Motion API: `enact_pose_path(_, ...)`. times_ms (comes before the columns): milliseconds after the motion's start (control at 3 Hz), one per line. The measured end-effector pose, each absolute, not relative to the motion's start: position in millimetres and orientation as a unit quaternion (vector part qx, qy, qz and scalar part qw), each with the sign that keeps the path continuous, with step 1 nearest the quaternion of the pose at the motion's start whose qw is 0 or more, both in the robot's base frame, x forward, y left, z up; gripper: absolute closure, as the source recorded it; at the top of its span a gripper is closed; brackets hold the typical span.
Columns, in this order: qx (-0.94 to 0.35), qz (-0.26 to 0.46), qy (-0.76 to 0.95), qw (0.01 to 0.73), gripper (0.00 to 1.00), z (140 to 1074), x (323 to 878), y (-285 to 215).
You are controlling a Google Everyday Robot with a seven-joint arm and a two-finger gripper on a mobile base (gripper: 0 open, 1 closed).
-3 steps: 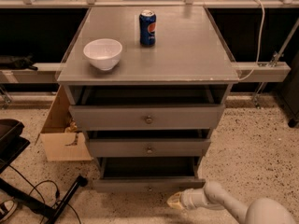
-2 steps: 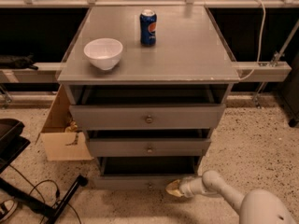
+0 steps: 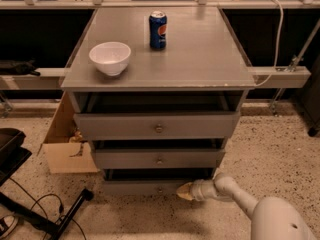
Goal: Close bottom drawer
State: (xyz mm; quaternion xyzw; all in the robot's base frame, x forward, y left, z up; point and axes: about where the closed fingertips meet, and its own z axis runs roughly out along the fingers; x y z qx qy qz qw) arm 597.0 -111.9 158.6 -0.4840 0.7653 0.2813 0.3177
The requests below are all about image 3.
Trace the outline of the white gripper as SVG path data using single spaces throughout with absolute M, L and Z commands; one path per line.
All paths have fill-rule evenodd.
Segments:
M 192 201 L 204 201 L 216 197 L 216 189 L 212 180 L 196 180 L 180 186 L 176 190 L 178 197 Z

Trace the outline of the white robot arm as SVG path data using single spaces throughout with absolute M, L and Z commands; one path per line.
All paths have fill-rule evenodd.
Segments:
M 300 213 L 286 200 L 265 197 L 258 201 L 228 174 L 195 180 L 180 186 L 176 194 L 185 200 L 214 199 L 235 202 L 251 221 L 251 240 L 317 240 Z

